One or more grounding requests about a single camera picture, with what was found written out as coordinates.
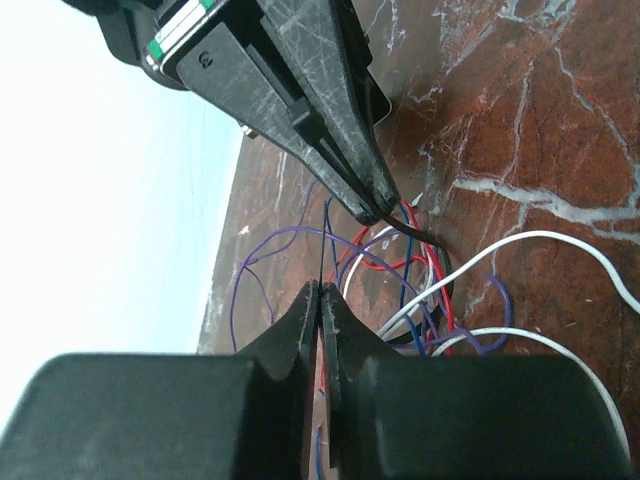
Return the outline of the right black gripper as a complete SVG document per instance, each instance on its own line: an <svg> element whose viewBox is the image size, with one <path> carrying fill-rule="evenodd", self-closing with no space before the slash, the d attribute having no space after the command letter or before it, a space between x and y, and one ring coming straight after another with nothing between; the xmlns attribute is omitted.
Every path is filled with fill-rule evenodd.
<svg viewBox="0 0 640 480"><path fill-rule="evenodd" d="M360 223L371 209L294 130L284 102L242 39L268 1L107 1L97 21L111 54L156 83L192 91L299 159Z"/></svg>

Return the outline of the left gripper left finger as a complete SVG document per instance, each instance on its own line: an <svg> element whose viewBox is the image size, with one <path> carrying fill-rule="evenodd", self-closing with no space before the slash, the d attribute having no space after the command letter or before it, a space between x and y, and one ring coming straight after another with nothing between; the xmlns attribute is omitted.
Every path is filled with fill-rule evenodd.
<svg viewBox="0 0 640 480"><path fill-rule="evenodd" d="M1 436L5 479L304 479L319 286L233 355L65 354Z"/></svg>

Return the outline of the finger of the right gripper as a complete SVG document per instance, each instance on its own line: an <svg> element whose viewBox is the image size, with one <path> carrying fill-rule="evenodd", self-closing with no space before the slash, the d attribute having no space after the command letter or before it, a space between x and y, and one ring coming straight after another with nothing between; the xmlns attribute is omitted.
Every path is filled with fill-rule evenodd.
<svg viewBox="0 0 640 480"><path fill-rule="evenodd" d="M335 1L261 1L281 55L289 63L329 138L325 158L372 210L393 210L399 193L357 105Z"/></svg>

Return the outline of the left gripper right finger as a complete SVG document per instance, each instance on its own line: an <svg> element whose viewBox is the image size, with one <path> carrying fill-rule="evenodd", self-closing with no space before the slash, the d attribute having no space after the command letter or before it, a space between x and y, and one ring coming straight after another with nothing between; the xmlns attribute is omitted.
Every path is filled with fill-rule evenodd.
<svg viewBox="0 0 640 480"><path fill-rule="evenodd" d="M322 287L329 459L343 479L629 479L617 408L563 355L405 356Z"/></svg>

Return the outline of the black zip tie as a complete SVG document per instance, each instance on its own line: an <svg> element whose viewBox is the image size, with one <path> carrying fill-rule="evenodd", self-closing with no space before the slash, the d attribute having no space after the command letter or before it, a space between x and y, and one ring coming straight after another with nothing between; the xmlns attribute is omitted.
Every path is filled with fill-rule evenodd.
<svg viewBox="0 0 640 480"><path fill-rule="evenodd" d="M419 262L425 267L426 283L424 284L424 290L427 290L438 281L444 279L446 273L452 272L451 261L446 251L440 247L421 242L420 253L414 253L412 245L413 239L410 238L407 244L405 259L390 264L388 268L382 264L382 260L379 257L375 255L361 255L349 247L342 253L341 257L335 261L336 273L332 273L330 279L336 277L337 285L344 287L343 296L347 298L351 281L360 264L365 265L370 270L387 271L391 273L395 273L397 269L402 268L403 275L400 277L402 283L400 307L403 307L405 305L405 292L407 289L412 289L408 277L410 265L413 262ZM413 312L410 311L402 320L394 324L384 333L384 340L391 345L405 345L414 342L418 334L421 334L423 337L421 342L427 345L429 342L440 338L437 329L438 321L441 317L445 318L447 331L451 333L455 328L455 316L451 304L453 287L454 283L450 282L434 293L435 307L431 312L423 313L423 320L420 324L414 324L412 322L411 316Z"/></svg>

